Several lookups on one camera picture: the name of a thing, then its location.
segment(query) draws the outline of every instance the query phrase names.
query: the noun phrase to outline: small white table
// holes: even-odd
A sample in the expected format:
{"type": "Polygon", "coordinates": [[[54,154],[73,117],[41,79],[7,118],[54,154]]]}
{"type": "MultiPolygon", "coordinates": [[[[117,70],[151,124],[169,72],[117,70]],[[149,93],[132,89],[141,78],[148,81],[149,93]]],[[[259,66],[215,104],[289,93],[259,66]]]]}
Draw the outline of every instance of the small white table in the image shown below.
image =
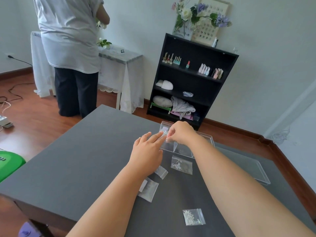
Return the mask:
{"type": "MultiPolygon", "coordinates": [[[[56,95],[55,70],[48,63],[41,34],[31,33],[31,47],[36,92],[40,97],[50,95],[50,89],[56,95]]],[[[112,46],[110,50],[99,47],[101,69],[98,88],[101,91],[116,92],[116,108],[133,113],[137,107],[144,107],[144,67],[143,55],[112,46]]]]}

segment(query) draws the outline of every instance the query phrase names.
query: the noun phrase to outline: tabletop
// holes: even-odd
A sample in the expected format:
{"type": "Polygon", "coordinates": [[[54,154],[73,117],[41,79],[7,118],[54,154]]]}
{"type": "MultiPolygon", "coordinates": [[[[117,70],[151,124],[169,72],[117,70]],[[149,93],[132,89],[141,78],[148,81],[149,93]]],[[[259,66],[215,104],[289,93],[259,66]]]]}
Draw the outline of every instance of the tabletop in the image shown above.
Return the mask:
{"type": "MultiPolygon", "coordinates": [[[[0,194],[63,218],[78,221],[127,164],[133,142],[160,124],[101,105],[45,150],[0,183],[0,194]]],[[[307,211],[275,164],[216,143],[217,147],[260,161],[271,184],[264,186],[316,233],[307,211]]],[[[164,151],[168,170],[152,203],[137,197],[126,231],[130,236],[234,236],[212,200],[194,159],[193,175],[172,169],[174,153],[164,151]],[[185,226],[182,210],[201,208],[205,225],[185,226]]]]}
{"type": "MultiPolygon", "coordinates": [[[[33,31],[32,35],[37,36],[37,37],[41,37],[40,31],[33,31]]],[[[99,49],[99,56],[100,57],[107,58],[107,59],[110,59],[112,61],[122,63],[122,64],[129,63],[129,62],[143,56],[141,54],[126,50],[123,47],[119,47],[116,45],[112,45],[112,48],[109,50],[101,48],[101,47],[98,47],[98,49],[99,49]]]]}

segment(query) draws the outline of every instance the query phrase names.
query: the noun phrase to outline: person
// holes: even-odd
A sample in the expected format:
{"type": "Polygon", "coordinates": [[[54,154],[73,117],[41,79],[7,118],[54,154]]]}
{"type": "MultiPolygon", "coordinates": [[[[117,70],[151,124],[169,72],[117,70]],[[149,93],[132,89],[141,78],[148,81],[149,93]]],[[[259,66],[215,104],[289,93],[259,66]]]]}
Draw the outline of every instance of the person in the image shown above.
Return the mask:
{"type": "Polygon", "coordinates": [[[103,0],[33,0],[45,55],[55,68],[61,116],[87,116],[96,108],[99,52],[96,18],[107,25],[103,0]]]}
{"type": "Polygon", "coordinates": [[[315,237],[316,235],[248,173],[178,121],[168,136],[151,133],[138,138],[128,164],[76,223],[67,237],[123,237],[143,180],[162,160],[166,137],[187,145],[206,186],[236,237],[315,237]]]}

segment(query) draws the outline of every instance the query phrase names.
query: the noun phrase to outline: pink package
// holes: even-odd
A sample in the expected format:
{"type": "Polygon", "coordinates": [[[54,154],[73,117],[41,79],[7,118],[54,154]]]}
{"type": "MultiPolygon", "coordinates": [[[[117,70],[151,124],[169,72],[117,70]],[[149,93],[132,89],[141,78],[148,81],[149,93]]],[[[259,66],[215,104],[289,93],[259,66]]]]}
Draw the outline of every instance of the pink package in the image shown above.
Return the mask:
{"type": "MultiPolygon", "coordinates": [[[[176,111],[170,111],[170,113],[175,115],[175,116],[180,116],[179,112],[176,112],[176,111]]],[[[183,118],[188,119],[188,120],[193,120],[192,115],[184,115],[183,118]]]]}

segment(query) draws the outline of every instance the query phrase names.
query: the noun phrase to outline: forearm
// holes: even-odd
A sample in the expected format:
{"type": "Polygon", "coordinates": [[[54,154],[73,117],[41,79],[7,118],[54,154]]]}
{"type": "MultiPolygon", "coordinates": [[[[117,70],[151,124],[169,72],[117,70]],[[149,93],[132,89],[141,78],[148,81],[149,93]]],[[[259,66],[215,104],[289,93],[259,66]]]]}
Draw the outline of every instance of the forearm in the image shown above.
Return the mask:
{"type": "Polygon", "coordinates": [[[97,19],[102,22],[104,25],[108,25],[110,23],[110,17],[104,9],[104,6],[101,4],[97,10],[97,19]]]}
{"type": "Polygon", "coordinates": [[[123,237],[143,180],[129,166],[123,168],[67,237],[123,237]]]}
{"type": "Polygon", "coordinates": [[[189,148],[211,196],[236,237],[315,236],[273,195],[196,135],[189,148]]]}

